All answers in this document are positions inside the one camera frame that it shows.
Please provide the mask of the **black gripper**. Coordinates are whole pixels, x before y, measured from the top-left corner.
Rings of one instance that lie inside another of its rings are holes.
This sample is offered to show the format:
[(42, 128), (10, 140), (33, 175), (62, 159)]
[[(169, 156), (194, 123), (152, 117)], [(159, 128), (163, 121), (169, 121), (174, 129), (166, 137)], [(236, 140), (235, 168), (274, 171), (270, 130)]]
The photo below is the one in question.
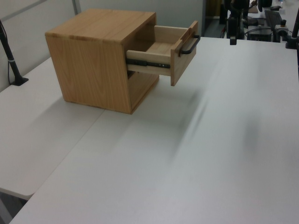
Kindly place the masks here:
[(230, 12), (228, 16), (228, 37), (230, 45), (236, 45), (237, 39), (244, 38), (242, 17), (248, 16), (248, 0), (224, 0), (224, 8)]

